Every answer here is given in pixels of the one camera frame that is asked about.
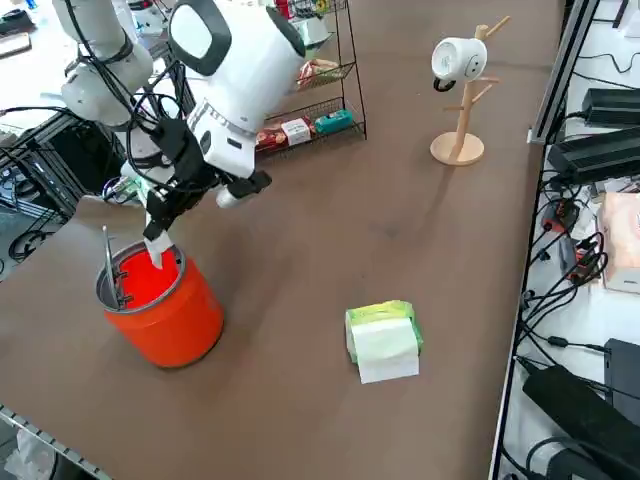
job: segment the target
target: brown table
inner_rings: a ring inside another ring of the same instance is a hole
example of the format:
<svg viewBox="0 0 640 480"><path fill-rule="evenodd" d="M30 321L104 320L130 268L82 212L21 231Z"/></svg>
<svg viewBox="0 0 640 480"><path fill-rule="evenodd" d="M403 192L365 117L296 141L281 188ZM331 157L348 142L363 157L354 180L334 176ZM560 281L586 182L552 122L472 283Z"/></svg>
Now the brown table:
<svg viewBox="0 0 640 480"><path fill-rule="evenodd" d="M107 323L100 227L122 247L142 214L84 199L0 286L0 401L122 480L486 477L540 165L526 131L558 31L548 3L353 0L369 140L276 158L259 198L221 211L207 197L171 231L225 308L216 348L162 371ZM471 124L486 158L452 170L429 143L460 92L432 90L431 49L505 14L489 66L503 83ZM395 298L416 309L421 373L361 385L344 311Z"/></svg>

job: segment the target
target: bucket rim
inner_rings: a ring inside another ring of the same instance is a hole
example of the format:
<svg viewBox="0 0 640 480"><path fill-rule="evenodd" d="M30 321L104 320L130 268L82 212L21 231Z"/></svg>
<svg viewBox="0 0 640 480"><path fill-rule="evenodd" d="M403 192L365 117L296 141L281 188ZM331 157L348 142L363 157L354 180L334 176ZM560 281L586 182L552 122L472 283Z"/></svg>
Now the bucket rim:
<svg viewBox="0 0 640 480"><path fill-rule="evenodd" d="M113 255L112 257L112 264L113 264L114 270L119 271L120 265L125 259L135 254L138 254L142 251L146 251L146 249L147 247L144 241L136 242L127 247L122 248L121 250L116 252L116 254ZM102 268L98 272L98 276L96 277L96 283L95 283L96 297L98 297L98 300L100 301L104 309L107 312L117 313L119 315L133 315L133 314L144 312L145 310L149 310L155 307L156 305L161 303L165 298L167 298L170 294L172 294L182 282L184 273L187 268L187 261L186 261L187 258L184 252L180 248L178 248L176 245L172 245L168 250L171 250L173 252L175 262L178 265L178 275L176 276L176 279L173 281L171 286L162 293L162 295L158 296L158 298L156 298L152 302L149 302L145 305L141 305L136 308L130 308L130 309L118 308L117 305L114 305L113 301L107 301L108 296L106 295L106 293L109 287L108 287L108 281L107 281L107 264L105 261Z"/></svg>

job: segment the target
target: snack package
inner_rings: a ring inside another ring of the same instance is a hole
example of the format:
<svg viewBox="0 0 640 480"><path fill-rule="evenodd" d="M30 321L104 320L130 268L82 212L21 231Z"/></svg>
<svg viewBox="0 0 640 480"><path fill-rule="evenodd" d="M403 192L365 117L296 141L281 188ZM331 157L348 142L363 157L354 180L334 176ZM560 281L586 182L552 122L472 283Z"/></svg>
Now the snack package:
<svg viewBox="0 0 640 480"><path fill-rule="evenodd" d="M320 58L315 58L306 62L300 68L300 74L298 75L297 85L298 88L302 88L307 86L313 77L316 75L324 77L340 77L339 71L334 71L340 65L336 62L332 62L331 60L322 60Z"/></svg>
<svg viewBox="0 0 640 480"><path fill-rule="evenodd" d="M256 152L272 152L310 141L316 127L309 117L266 125L256 136Z"/></svg>

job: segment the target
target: table surface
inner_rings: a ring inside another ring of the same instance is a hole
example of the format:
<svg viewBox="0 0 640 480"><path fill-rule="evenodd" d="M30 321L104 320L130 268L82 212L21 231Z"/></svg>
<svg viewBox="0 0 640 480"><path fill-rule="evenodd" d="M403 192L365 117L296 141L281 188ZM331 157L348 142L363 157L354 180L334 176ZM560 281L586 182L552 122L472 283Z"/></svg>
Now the table surface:
<svg viewBox="0 0 640 480"><path fill-rule="evenodd" d="M100 227L122 247L143 216L85 199L0 287L3 404L119 480L485 476L540 168L525 139L557 45L556 2L351 4L369 140L271 159L259 197L233 210L207 197L171 230L224 306L216 348L159 370L104 319ZM485 158L445 167L429 145L455 128L441 108L461 91L435 92L428 58L444 35L505 14L487 69L502 83L471 119ZM421 373L361 385L344 311L395 298L416 309Z"/></svg>
<svg viewBox="0 0 640 480"><path fill-rule="evenodd" d="M613 19L620 7L620 0L602 0L594 18ZM630 2L623 17L622 25L628 21L634 9ZM583 75L618 82L634 87L640 87L640 63L638 59L631 64L632 56L640 51L640 38L626 38L621 30L613 29L611 24L592 23L580 52L580 56L591 57L603 53L612 53L621 69L631 66L626 73L615 70L610 57L597 59L579 58L574 71ZM582 101L589 88L618 88L601 82L585 80L572 76L567 96L567 113L581 111ZM578 118L566 121L565 134L567 139L578 138L582 135L594 135L614 131L615 129L589 127ZM545 168L553 168L549 163ZM588 195L581 195L589 202L590 209L583 209L580 220L572 232L574 238L580 239L595 231L594 214L599 205L589 201ZM540 197L539 206L547 201ZM533 238L542 232L539 220L535 223ZM532 251L534 255L545 244L552 240L555 234L548 234L548 240L543 240ZM536 262L528 271L527 288L542 294L547 291L559 278L560 262L557 246L549 249L549 262ZM574 343L593 343L604 345L610 338L617 338L631 343L640 344L640 330L637 328L637 312L640 308L640 296L609 291L600 282L593 282L580 288L575 300L568 306L549 314L536 328L536 332L543 336L556 335L567 338ZM576 375L604 382L604 359L602 354L580 348L557 349L542 345L553 357ZM533 346L525 339L518 348L518 354L548 363ZM522 385L527 374L518 365L515 366L511 396L508 403L507 427L504 435L504 445L509 453L521 464L530 448L537 442L552 435L561 434L558 427L522 392ZM541 449L532 463L536 472L543 473L549 459L562 447L550 445ZM508 472L515 472L513 466L501 459L501 476Z"/></svg>

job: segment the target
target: tissue box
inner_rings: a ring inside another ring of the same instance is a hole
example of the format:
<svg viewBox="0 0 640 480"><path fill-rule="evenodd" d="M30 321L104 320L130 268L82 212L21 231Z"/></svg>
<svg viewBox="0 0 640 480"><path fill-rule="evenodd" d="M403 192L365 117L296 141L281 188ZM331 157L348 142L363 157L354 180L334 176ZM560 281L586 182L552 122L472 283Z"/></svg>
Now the tissue box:
<svg viewBox="0 0 640 480"><path fill-rule="evenodd" d="M422 335L408 302L347 310L347 350L362 383L418 375Z"/></svg>
<svg viewBox="0 0 640 480"><path fill-rule="evenodd" d="M358 362L358 356L356 354L355 342L353 340L353 327L357 325L364 325L381 320L393 320L406 318L411 322L413 333L416 337L418 344L418 353L422 351L422 344L424 343L422 335L420 334L420 328L416 323L415 313L413 306L409 302L403 302L401 300L390 300L384 303L378 303L375 305L368 305L366 307L352 308L347 310L345 318L345 327L347 334L347 350L353 363Z"/></svg>
<svg viewBox="0 0 640 480"><path fill-rule="evenodd" d="M598 213L609 255L605 286L640 293L640 194L607 193Z"/></svg>

